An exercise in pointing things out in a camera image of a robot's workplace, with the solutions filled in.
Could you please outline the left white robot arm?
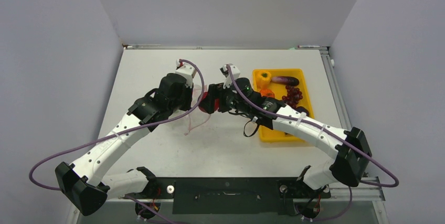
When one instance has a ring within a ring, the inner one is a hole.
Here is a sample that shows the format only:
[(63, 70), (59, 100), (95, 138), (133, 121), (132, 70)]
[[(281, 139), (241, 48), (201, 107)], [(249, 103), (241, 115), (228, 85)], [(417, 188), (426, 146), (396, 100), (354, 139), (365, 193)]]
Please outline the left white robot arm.
[(62, 162), (55, 174), (61, 192), (84, 215), (100, 209), (111, 198), (139, 193), (144, 198), (156, 192), (155, 176), (145, 167), (126, 173), (107, 175), (112, 165), (138, 140), (161, 122), (170, 122), (178, 110), (191, 108), (195, 71), (175, 71), (163, 77), (158, 88), (137, 99), (108, 134), (87, 153), (71, 163)]

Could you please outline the red tomato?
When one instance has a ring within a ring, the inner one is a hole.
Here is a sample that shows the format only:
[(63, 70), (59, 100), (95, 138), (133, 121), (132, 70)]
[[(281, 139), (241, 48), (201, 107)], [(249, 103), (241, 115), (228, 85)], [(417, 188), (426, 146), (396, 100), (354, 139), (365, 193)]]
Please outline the red tomato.
[(212, 114), (219, 109), (219, 99), (211, 92), (206, 91), (199, 104), (199, 109), (207, 114)]

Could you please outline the clear zip top bag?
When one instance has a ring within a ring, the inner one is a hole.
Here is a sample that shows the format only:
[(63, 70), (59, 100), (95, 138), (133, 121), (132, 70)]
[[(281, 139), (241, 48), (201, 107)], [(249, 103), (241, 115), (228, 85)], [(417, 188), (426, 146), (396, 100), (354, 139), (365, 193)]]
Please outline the clear zip top bag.
[[(194, 106), (199, 96), (201, 95), (202, 87), (200, 85), (195, 84), (192, 91), (192, 106)], [(190, 132), (202, 125), (204, 125), (209, 119), (211, 115), (207, 114), (197, 107), (194, 111), (184, 117), (185, 122), (185, 131), (184, 135), (190, 134)]]

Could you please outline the yellow plastic tray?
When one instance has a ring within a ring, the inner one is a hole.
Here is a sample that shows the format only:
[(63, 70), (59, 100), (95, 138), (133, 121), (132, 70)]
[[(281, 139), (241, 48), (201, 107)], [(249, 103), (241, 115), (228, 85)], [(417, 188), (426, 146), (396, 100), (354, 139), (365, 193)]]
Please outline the yellow plastic tray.
[[(252, 88), (257, 92), (260, 92), (260, 89), (257, 87), (257, 84), (256, 84), (256, 74), (259, 71), (268, 71), (271, 73), (272, 77), (273, 76), (291, 76), (291, 77), (298, 78), (300, 81), (300, 84), (296, 87), (300, 88), (300, 90), (302, 91), (302, 96), (303, 96), (302, 100), (300, 100), (300, 103), (298, 106), (303, 106), (306, 109), (308, 109), (311, 114), (309, 117), (314, 118), (314, 113), (312, 110), (309, 92), (307, 90), (307, 85), (305, 83), (304, 74), (301, 69), (255, 69), (255, 70), (253, 70), (253, 72), (252, 72)], [(275, 94), (275, 98), (278, 100), (281, 100), (282, 96), (287, 94), (287, 92), (285, 90), (285, 85), (283, 85), (283, 84), (277, 84), (277, 83), (270, 82), (267, 89), (272, 90)], [(265, 126), (259, 127), (259, 138), (262, 142), (267, 142), (267, 143), (293, 142), (293, 141), (302, 142), (301, 139), (299, 139), (295, 136), (291, 136), (290, 134), (285, 133), (285, 132), (271, 130)]]

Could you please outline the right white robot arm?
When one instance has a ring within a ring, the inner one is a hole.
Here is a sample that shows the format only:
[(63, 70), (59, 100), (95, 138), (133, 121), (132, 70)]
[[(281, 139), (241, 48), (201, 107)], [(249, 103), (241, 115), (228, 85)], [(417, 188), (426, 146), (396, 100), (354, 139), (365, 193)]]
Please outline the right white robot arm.
[(199, 108), (212, 114), (234, 111), (252, 119), (259, 126), (293, 135), (317, 147), (330, 157), (319, 167), (309, 167), (297, 181), (296, 189), (304, 197), (330, 183), (340, 182), (356, 187), (360, 184), (371, 156), (365, 133), (356, 127), (351, 130), (336, 128), (309, 117), (306, 111), (297, 111), (275, 98), (253, 90), (250, 81), (239, 78), (234, 86), (211, 84)]

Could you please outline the dark purple eggplant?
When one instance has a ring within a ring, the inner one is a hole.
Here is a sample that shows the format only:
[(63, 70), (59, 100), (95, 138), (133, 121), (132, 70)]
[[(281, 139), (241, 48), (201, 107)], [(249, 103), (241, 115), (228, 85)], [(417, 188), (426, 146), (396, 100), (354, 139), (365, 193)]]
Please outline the dark purple eggplant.
[(299, 112), (299, 113), (305, 113), (306, 116), (310, 116), (310, 115), (311, 115), (310, 112), (309, 112), (309, 110), (306, 109), (306, 108), (303, 107), (303, 106), (298, 106), (298, 107), (295, 108), (295, 110), (296, 110), (297, 112)]

